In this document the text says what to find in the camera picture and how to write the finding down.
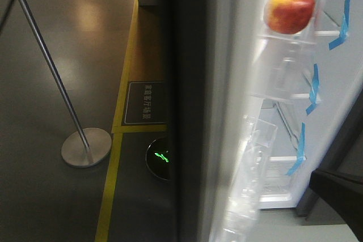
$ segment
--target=black object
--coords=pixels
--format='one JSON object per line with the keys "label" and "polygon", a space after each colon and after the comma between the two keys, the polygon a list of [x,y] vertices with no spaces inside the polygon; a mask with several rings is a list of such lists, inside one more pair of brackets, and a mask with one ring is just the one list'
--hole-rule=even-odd
{"label": "black object", "polygon": [[160,0],[160,6],[175,209],[172,241],[194,242],[204,191],[207,0]]}
{"label": "black object", "polygon": [[325,200],[363,241],[363,177],[317,169],[309,187]]}
{"label": "black object", "polygon": [[168,150],[167,138],[154,140],[146,151],[147,168],[156,177],[170,180],[170,152]]}

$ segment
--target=sign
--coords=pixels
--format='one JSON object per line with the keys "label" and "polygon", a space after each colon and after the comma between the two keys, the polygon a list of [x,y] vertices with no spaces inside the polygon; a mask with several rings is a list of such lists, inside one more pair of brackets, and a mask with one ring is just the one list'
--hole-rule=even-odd
{"label": "sign", "polygon": [[123,123],[124,125],[165,124],[164,82],[130,82]]}

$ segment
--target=red apple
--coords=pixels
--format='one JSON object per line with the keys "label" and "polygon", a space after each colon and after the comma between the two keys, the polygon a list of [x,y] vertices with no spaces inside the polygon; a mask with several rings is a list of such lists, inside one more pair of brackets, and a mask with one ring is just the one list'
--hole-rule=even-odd
{"label": "red apple", "polygon": [[264,21],[273,31],[295,34],[307,26],[314,6],[315,0],[268,0]]}

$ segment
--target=refrigerator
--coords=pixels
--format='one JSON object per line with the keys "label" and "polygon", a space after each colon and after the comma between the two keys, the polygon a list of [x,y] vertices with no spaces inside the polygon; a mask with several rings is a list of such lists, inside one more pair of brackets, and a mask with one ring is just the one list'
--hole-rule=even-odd
{"label": "refrigerator", "polygon": [[292,35],[267,2],[161,1],[177,241],[243,241],[259,209],[309,214],[312,171],[361,133],[360,0],[315,0]]}

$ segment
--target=yellow floor line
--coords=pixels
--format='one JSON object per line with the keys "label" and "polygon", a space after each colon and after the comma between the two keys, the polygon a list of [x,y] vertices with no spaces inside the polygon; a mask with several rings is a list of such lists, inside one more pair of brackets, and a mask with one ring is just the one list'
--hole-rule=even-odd
{"label": "yellow floor line", "polygon": [[136,39],[136,33],[137,33],[137,15],[138,15],[138,0],[135,0],[134,9],[132,12],[129,40],[128,40],[128,44],[127,44],[127,48],[126,48],[124,68],[123,68],[123,73],[121,76],[119,95],[117,97],[116,111],[115,111],[115,116],[113,118],[112,127],[121,125],[123,114],[124,114],[126,92],[127,92],[128,81],[129,81],[129,73],[130,73],[131,61],[133,58],[133,50],[134,50],[134,44],[135,44],[135,39]]}
{"label": "yellow floor line", "polygon": [[166,125],[116,126],[113,133],[153,133],[166,131]]}
{"label": "yellow floor line", "polygon": [[[134,0],[134,8],[131,19],[131,26],[129,32],[129,40],[126,48],[126,55],[124,61],[123,73],[121,76],[119,96],[117,98],[116,112],[113,119],[113,123],[121,124],[122,115],[124,113],[124,103],[126,98],[126,89],[128,84],[130,64],[132,60],[132,51],[134,47],[134,39],[136,36],[137,26],[137,13],[138,13],[138,1]],[[96,230],[95,242],[107,242],[109,223],[111,221],[111,212],[113,205],[113,197],[115,195],[117,171],[119,169],[121,144],[123,139],[122,133],[113,133],[113,141],[111,148],[111,156],[109,159],[109,165],[106,175],[106,181],[104,185],[102,203],[100,208],[100,214],[98,219],[98,225]]]}
{"label": "yellow floor line", "polygon": [[115,195],[117,171],[121,155],[121,144],[123,134],[114,134],[111,148],[111,156],[107,170],[106,182],[104,184],[103,197],[96,230],[95,242],[107,242],[109,223],[111,221],[111,212],[113,197]]}

